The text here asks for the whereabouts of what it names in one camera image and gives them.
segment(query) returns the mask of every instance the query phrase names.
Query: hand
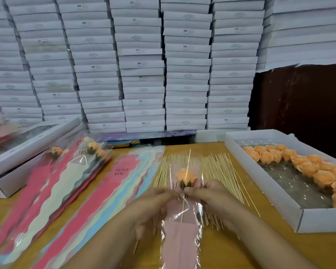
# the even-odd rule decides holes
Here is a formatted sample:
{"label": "hand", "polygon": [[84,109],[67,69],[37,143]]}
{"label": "hand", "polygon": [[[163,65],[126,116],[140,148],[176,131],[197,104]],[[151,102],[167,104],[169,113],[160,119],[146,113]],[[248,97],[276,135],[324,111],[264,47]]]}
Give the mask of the hand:
{"label": "hand", "polygon": [[137,240],[140,240],[147,230],[158,226],[166,217],[166,204],[178,197],[179,193],[169,188],[151,188],[127,206],[135,223]]}
{"label": "hand", "polygon": [[215,179],[206,180],[203,188],[185,187],[184,193],[192,198],[202,200],[204,208],[218,216],[230,230],[235,230],[231,222],[234,212],[246,209],[220,181]]}

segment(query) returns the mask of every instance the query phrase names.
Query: person's right hand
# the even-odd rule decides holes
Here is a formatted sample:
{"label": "person's right hand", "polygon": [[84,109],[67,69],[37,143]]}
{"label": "person's right hand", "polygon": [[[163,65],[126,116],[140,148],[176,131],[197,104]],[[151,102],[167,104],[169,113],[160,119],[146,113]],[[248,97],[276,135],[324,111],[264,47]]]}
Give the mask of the person's right hand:
{"label": "person's right hand", "polygon": [[246,207],[233,196],[224,185],[215,179],[206,180],[203,188],[185,187],[184,193],[192,198],[202,200],[204,208],[220,218],[224,225],[234,230],[235,212]]}

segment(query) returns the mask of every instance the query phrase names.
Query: box of orange roses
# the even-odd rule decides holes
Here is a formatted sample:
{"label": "box of orange roses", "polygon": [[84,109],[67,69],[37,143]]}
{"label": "box of orange roses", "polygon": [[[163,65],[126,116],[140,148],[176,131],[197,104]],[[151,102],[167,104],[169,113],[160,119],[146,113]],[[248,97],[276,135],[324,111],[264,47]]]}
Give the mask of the box of orange roses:
{"label": "box of orange roses", "polygon": [[295,233],[336,232],[336,158],[273,129],[226,133],[225,146]]}

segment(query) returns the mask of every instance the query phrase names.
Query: person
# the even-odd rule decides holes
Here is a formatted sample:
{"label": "person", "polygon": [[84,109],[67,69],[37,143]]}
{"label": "person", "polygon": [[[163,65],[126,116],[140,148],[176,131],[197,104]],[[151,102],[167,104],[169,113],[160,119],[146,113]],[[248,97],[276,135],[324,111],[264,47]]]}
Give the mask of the person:
{"label": "person", "polygon": [[[131,244],[150,227],[157,226],[166,204],[180,194],[167,188],[147,190],[108,221],[62,268],[119,268]],[[206,209],[233,230],[263,269],[318,269],[219,181],[208,180],[202,188],[186,187],[184,194],[201,200]]]}

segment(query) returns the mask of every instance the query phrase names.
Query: yellow table surface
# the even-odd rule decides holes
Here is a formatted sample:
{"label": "yellow table surface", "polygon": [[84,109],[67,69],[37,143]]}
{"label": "yellow table surface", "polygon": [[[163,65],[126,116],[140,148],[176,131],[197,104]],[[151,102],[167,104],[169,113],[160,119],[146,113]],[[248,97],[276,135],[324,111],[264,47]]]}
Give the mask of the yellow table surface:
{"label": "yellow table surface", "polygon": [[[200,143],[188,145],[167,146],[165,155],[181,153],[191,149],[192,155],[208,156],[218,153],[228,153],[224,143]],[[125,154],[130,149],[116,149],[114,158]],[[287,222],[280,216],[276,209],[269,203],[258,187],[253,183],[247,173],[230,154],[233,165],[241,177],[248,193],[255,203],[261,217],[289,243],[296,247],[306,257],[324,269],[336,269],[336,233],[328,234],[295,234]],[[49,229],[18,259],[11,268],[29,269],[37,258],[40,250],[60,231],[65,223],[73,216],[85,199],[96,189],[104,174],[110,170],[114,160],[109,163],[96,177],[88,188],[74,201],[66,211],[49,227]],[[9,199],[0,199],[0,224],[8,215],[10,208],[18,199],[18,194]],[[134,245],[127,253],[121,268],[131,269],[158,269],[160,251],[160,232],[148,235],[138,244],[136,253],[133,254]],[[229,231],[217,231],[212,227],[203,229],[200,261],[202,269],[227,269],[260,268],[247,252],[237,237]]]}

